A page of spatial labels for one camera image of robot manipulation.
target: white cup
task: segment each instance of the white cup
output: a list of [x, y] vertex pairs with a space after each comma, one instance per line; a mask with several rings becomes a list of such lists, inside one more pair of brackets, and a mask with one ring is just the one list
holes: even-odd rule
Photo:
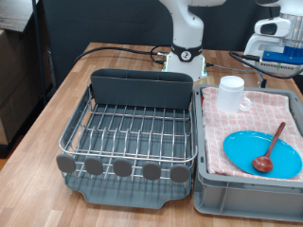
[[226, 113], [236, 113], [239, 110], [248, 111], [252, 102], [244, 93], [244, 80], [235, 76], [223, 77], [220, 81], [217, 108]]

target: plastic storage bin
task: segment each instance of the plastic storage bin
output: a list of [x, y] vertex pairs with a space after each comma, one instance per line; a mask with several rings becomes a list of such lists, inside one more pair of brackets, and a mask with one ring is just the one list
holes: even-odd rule
[[[303, 183], [247, 179], [207, 173], [203, 113], [200, 101], [202, 90], [206, 87], [208, 86], [197, 85], [194, 96], [197, 124], [194, 145], [198, 149], [193, 191], [196, 210], [213, 215], [303, 221]], [[287, 96], [295, 123], [301, 134], [303, 133], [303, 108], [295, 93], [277, 89], [246, 88], [245, 90]]]

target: metal wire grid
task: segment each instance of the metal wire grid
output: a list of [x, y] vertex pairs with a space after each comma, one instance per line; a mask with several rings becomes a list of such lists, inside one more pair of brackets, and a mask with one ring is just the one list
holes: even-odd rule
[[86, 173], [84, 159], [87, 156], [101, 159], [103, 180], [111, 175], [119, 179], [113, 170], [115, 158], [132, 163], [131, 182], [134, 178], [143, 178], [142, 166], [147, 162], [161, 166], [160, 179], [163, 180], [170, 180], [169, 172], [175, 164], [191, 168], [196, 156], [190, 141], [191, 112], [98, 104], [94, 107], [91, 97], [85, 109], [89, 114], [87, 124], [81, 117], [78, 129], [74, 129], [68, 142], [69, 150], [63, 148], [74, 155], [77, 178]]

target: white robot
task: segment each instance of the white robot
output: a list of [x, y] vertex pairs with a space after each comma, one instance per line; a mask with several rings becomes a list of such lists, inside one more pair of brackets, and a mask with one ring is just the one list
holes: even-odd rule
[[194, 81], [207, 76], [202, 54], [203, 21], [188, 7], [214, 7], [226, 0], [160, 0], [173, 22], [173, 42], [165, 71], [190, 75]]
[[256, 2], [264, 7], [281, 7], [280, 15], [257, 22], [244, 56], [231, 56], [238, 60], [239, 57], [245, 59], [246, 64], [255, 66], [255, 69], [291, 75], [285, 78], [275, 75], [276, 78], [303, 75], [303, 0]]

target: floor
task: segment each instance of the floor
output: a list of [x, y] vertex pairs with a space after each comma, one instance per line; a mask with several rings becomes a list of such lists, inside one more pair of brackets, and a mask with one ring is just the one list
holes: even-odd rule
[[23, 138], [24, 138], [24, 135], [19, 135], [15, 144], [13, 145], [8, 157], [6, 159], [0, 159], [0, 170], [2, 170], [2, 168], [4, 167], [6, 162], [9, 160], [10, 155], [16, 150], [16, 148], [18, 147], [18, 145], [20, 144], [20, 142], [22, 141]]

